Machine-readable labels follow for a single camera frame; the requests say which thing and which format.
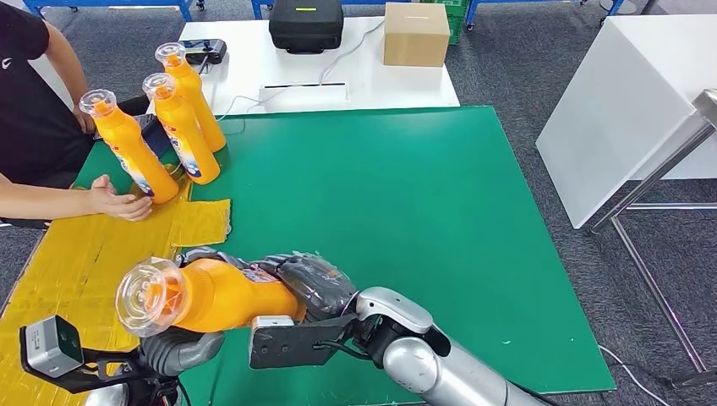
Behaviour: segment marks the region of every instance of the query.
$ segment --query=green table mat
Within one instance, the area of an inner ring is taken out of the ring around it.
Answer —
[[[539,392],[615,388],[491,107],[253,115],[222,128],[222,174],[192,194],[232,199],[233,230],[216,248],[319,253],[359,288],[415,300],[510,380]],[[98,144],[78,184],[102,173],[129,186]],[[248,329],[229,332],[216,359],[183,374],[195,406],[418,400],[343,354],[251,370],[248,340]]]

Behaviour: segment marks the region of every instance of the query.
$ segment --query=orange plastic bottle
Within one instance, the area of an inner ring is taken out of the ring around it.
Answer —
[[[208,184],[219,176],[219,164],[197,125],[192,106],[181,97],[169,74],[147,76],[142,89],[155,102],[159,118],[179,161],[197,184]]]
[[[258,315],[304,318],[305,306],[284,284],[261,269],[238,269],[200,259],[184,268],[149,258],[124,276],[116,307],[125,328],[140,337],[179,326],[218,332],[248,326]]]
[[[212,152],[217,152],[227,144],[227,139],[219,128],[219,123],[211,112],[209,104],[202,93],[201,78],[189,66],[184,55],[187,51],[178,42],[168,42],[160,45],[155,52],[155,58],[164,65],[164,70],[177,81],[179,95],[184,97],[194,108],[197,121],[200,124],[202,135]]]
[[[134,182],[155,204],[170,200],[179,191],[177,182],[142,138],[140,125],[117,107],[117,98],[103,89],[88,91],[79,108],[92,116],[97,131]]]

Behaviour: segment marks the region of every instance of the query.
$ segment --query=clear bottle cap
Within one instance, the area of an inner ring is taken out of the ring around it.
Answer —
[[[111,91],[88,91],[79,99],[79,109],[92,117],[105,117],[117,108],[117,98]]]
[[[150,99],[166,99],[174,94],[177,83],[170,74],[151,74],[142,82],[142,90]]]
[[[164,66],[179,66],[184,62],[187,50],[179,42],[161,44],[155,51],[155,58]]]
[[[151,257],[127,272],[115,307],[127,331],[149,337],[167,330],[182,314],[186,297],[182,272],[170,260]]]

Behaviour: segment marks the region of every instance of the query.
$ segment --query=white cable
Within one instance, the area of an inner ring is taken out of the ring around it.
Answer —
[[[640,387],[640,389],[642,389],[643,392],[647,393],[654,400],[660,402],[660,404],[662,404],[663,406],[670,406],[666,401],[662,400],[662,398],[660,398],[659,396],[652,393],[647,387],[644,387],[643,384],[638,381],[638,379],[635,377],[635,375],[632,374],[630,369],[627,368],[626,365],[624,365],[625,363],[622,362],[622,359],[618,358],[617,355],[613,354],[612,351],[603,347],[602,345],[598,345],[598,347],[600,349],[602,349],[603,351],[605,351],[607,354],[609,354],[612,358],[614,358],[615,361],[619,362],[622,369],[624,369],[625,372],[627,372],[627,374],[630,376],[630,379],[632,379],[632,381],[635,382],[635,384],[638,385],[638,387]]]
[[[374,27],[374,28],[372,28],[372,29],[370,29],[370,30],[364,32],[364,36],[361,37],[361,41],[356,45],[356,47],[351,48],[351,51],[342,53],[342,54],[339,55],[336,59],[334,59],[334,62],[330,63],[329,66],[327,66],[327,67],[321,72],[321,76],[319,76],[319,85],[323,85],[323,84],[324,84],[324,80],[326,79],[326,76],[331,72],[332,69],[334,69],[334,68],[336,67],[338,61],[344,59],[345,57],[351,55],[351,54],[354,53],[357,49],[359,49],[359,47],[361,47],[361,44],[364,43],[364,40],[366,39],[366,36],[367,36],[368,34],[374,32],[374,31],[378,30],[378,29],[383,25],[384,22],[385,22],[385,20],[382,20],[376,27]]]
[[[351,55],[352,53],[356,52],[356,50],[359,49],[359,47],[361,47],[361,44],[364,43],[366,36],[374,31],[378,30],[383,25],[384,22],[385,22],[385,20],[382,20],[376,27],[364,32],[364,34],[361,36],[361,41],[359,41],[358,44],[356,44],[356,47],[353,47],[353,48],[351,48],[350,51],[339,55],[336,59],[333,60],[333,62],[331,62],[326,68],[324,68],[324,70],[321,71],[321,76],[319,77],[319,86],[324,84],[324,78],[336,67],[336,65],[339,61],[341,61],[345,57]],[[245,100],[249,100],[249,101],[256,103],[256,104],[252,105],[251,107],[247,108],[246,112],[244,112],[244,114],[246,114],[249,111],[251,111],[251,109],[268,102],[269,100],[273,99],[276,96],[281,95],[286,89],[288,89],[290,87],[302,87],[302,86],[301,85],[287,86],[287,87],[281,89],[280,91],[278,91],[277,93],[274,93],[273,95],[271,95],[271,97],[267,98],[266,100],[254,99],[253,97],[249,97],[249,96],[236,95],[232,99],[232,102],[229,104],[229,108],[227,109],[227,111],[221,117],[219,117],[216,121],[222,121],[226,116],[229,115],[229,113],[232,111],[232,107],[234,107],[234,103],[237,101],[237,99],[245,99]]]

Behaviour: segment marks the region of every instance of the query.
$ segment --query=bottle label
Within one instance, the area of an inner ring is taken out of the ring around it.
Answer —
[[[119,164],[122,166],[122,169],[124,169],[124,171],[132,178],[132,180],[137,184],[137,186],[140,187],[140,189],[145,193],[145,195],[154,197],[154,190],[152,190],[152,188],[150,187],[150,183],[147,182],[145,175],[140,172],[136,165],[134,165],[134,162],[132,162],[132,160],[128,157],[122,156],[120,154],[119,148],[117,148],[116,146],[110,144],[107,145],[109,145],[110,150],[112,150],[114,155],[117,157]]]
[[[264,271],[263,269],[259,268],[256,265],[252,265],[248,268],[242,268],[242,273],[244,276],[249,279],[251,282],[278,282],[279,280],[273,277],[270,273],[267,271]]]
[[[177,130],[168,126],[164,125],[164,131],[167,133],[167,136],[169,137],[169,141],[172,143],[172,147],[174,148],[174,151],[177,152],[177,156],[179,157],[179,161],[182,162],[182,165],[184,166],[184,169],[187,171],[187,174],[192,178],[198,178],[201,176],[200,166],[197,164],[197,160],[194,158],[194,154],[192,153],[192,150],[189,149],[188,145],[185,145],[179,138],[177,138],[176,133]]]

